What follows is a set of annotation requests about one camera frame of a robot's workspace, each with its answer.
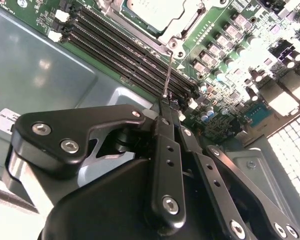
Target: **silver screw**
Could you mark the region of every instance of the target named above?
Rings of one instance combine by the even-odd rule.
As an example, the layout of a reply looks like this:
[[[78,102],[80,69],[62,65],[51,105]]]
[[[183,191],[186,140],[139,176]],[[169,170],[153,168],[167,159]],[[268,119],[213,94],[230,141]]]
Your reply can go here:
[[[275,223],[274,227],[281,237],[283,237],[284,239],[287,237],[286,231],[279,224]]]
[[[214,155],[216,155],[216,156],[220,155],[220,152],[217,149],[215,149],[213,147],[211,147],[210,149],[211,149],[211,152],[213,152]]]
[[[17,0],[16,3],[21,7],[21,8],[26,8],[28,6],[28,3],[26,0]]]
[[[162,118],[162,122],[166,125],[169,125],[169,122],[165,118]]]
[[[165,208],[165,210],[168,211],[168,213],[170,213],[172,215],[176,215],[178,213],[179,206],[173,198],[166,196],[163,199],[162,203],[163,203],[163,207]]]
[[[36,123],[32,126],[32,131],[35,134],[41,135],[41,136],[46,136],[51,133],[51,128],[44,123]]]
[[[75,141],[72,141],[72,140],[63,140],[61,142],[60,146],[61,146],[62,150],[64,150],[65,152],[67,152],[69,154],[75,154],[79,150],[78,143],[76,143]]]
[[[297,239],[297,238],[299,237],[298,234],[297,234],[297,232],[296,232],[296,230],[294,230],[294,228],[293,228],[292,226],[287,225],[287,226],[286,226],[286,229],[288,229],[288,232],[289,232],[295,239]]]
[[[133,111],[132,115],[137,117],[137,118],[140,118],[140,113],[138,113],[137,111]]]
[[[254,161],[248,161],[246,163],[246,166],[248,167],[248,169],[255,169],[257,167],[257,164]]]
[[[246,238],[246,233],[245,230],[242,228],[242,226],[236,222],[235,220],[232,220],[230,222],[230,227],[234,234],[239,238],[239,239],[245,239]]]
[[[183,129],[184,133],[187,134],[188,136],[191,136],[191,132],[188,129]]]

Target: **label sticker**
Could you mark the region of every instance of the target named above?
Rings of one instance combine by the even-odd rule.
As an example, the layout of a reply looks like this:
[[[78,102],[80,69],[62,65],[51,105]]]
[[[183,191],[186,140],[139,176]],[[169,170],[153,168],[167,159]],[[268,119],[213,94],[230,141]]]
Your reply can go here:
[[[0,130],[12,135],[11,127],[15,124],[20,114],[11,111],[7,108],[0,112]]]

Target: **motherboard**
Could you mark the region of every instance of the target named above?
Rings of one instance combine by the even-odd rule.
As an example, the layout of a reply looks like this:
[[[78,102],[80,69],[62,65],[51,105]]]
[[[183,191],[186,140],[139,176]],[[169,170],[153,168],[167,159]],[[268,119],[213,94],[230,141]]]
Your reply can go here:
[[[51,41],[222,142],[300,107],[300,0],[0,0]]]

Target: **perforated metal panel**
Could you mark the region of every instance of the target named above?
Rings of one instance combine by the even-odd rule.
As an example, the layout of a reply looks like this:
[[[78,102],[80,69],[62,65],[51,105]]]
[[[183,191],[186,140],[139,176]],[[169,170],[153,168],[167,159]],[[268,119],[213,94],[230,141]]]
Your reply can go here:
[[[268,141],[300,196],[300,116]]]

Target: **metal wire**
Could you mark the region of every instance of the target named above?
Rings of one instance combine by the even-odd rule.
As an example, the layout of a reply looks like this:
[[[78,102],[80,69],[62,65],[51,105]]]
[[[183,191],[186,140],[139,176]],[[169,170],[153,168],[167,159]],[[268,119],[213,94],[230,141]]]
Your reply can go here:
[[[170,61],[169,61],[169,67],[168,67],[168,72],[166,74],[166,79],[164,83],[164,88],[163,88],[163,94],[162,97],[166,98],[168,96],[168,85],[169,85],[169,80],[170,80],[170,75],[171,75],[171,70],[172,70],[172,57],[173,53],[170,55]]]

